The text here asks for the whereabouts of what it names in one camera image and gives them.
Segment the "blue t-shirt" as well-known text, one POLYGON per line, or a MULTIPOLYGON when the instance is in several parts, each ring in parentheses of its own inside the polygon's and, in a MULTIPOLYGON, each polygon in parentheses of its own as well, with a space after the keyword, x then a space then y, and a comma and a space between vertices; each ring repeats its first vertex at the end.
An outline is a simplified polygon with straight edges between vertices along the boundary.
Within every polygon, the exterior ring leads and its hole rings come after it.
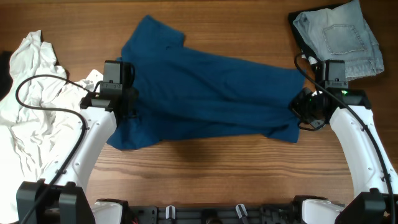
POLYGON ((298 120, 288 105, 303 87, 298 70, 199 52, 183 42, 182 32, 151 16, 140 21, 121 51, 135 69, 136 113, 120 123, 110 146, 244 134, 297 142, 298 120))

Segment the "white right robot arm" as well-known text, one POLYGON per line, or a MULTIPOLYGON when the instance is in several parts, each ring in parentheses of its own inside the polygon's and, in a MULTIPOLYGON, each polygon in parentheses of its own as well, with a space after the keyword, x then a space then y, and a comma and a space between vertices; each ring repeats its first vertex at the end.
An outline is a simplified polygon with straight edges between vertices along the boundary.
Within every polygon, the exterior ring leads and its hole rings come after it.
POLYGON ((346 206, 327 199, 299 199, 302 223, 397 223, 397 171, 379 139, 373 112, 362 90, 350 90, 345 63, 327 60, 314 66, 315 91, 304 88, 289 108, 302 130, 330 125, 343 149, 354 187, 346 206))

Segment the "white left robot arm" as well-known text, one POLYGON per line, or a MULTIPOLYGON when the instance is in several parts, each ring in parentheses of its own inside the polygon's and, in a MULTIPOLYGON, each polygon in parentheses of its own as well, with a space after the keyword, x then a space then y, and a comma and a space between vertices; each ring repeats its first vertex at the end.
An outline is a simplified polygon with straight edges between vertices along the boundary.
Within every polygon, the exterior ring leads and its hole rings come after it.
POLYGON ((85 190, 103 146, 122 121, 132 118, 138 91, 135 68, 128 62, 107 60, 103 80, 80 102, 79 134, 66 156, 56 159, 36 182, 17 190, 20 223, 130 223, 127 201, 101 199, 93 206, 85 190))

